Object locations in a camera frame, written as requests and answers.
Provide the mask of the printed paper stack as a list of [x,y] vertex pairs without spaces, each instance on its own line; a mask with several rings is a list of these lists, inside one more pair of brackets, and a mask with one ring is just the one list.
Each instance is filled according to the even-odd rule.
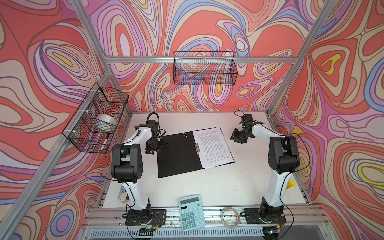
[[192,131],[192,134],[195,143],[200,147],[201,152],[198,157],[203,169],[235,162],[220,127]]

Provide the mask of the white folder black inside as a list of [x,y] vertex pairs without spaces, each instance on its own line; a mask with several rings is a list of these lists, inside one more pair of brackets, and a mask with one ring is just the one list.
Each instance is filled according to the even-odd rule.
[[162,140],[168,142],[168,151],[157,153],[159,178],[203,169],[195,150],[192,131],[168,135]]

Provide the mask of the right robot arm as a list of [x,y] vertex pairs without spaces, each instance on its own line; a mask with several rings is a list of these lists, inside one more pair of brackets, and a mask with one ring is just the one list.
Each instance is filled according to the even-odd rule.
[[272,170],[266,195],[258,210],[264,221],[272,215],[280,215],[284,209],[284,195],[292,173],[300,165],[297,140],[293,136],[279,134],[253,119],[252,114],[240,116],[240,128],[233,130],[231,141],[245,144],[248,138],[259,138],[269,145],[268,164]]

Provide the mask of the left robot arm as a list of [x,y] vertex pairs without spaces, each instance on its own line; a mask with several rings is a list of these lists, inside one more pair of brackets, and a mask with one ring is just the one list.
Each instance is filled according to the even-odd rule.
[[149,197],[139,189],[139,179],[144,172],[142,150],[146,154],[168,150],[168,143],[162,140],[166,131],[160,127],[160,117],[152,112],[146,122],[135,127],[135,133],[125,143],[112,149],[111,176],[125,190],[128,214],[132,217],[151,218],[152,206]]

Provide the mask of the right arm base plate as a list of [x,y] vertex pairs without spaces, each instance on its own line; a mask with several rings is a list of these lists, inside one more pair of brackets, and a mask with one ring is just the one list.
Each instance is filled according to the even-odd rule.
[[246,218],[246,222],[249,225],[284,225],[287,223],[283,213],[264,214],[259,208],[244,208],[241,216]]

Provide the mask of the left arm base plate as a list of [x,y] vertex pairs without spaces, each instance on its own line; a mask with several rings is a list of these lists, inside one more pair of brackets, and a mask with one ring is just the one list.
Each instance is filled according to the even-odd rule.
[[122,214],[126,226],[152,226],[161,227],[166,223],[167,210],[155,209],[151,211],[135,211],[129,209]]

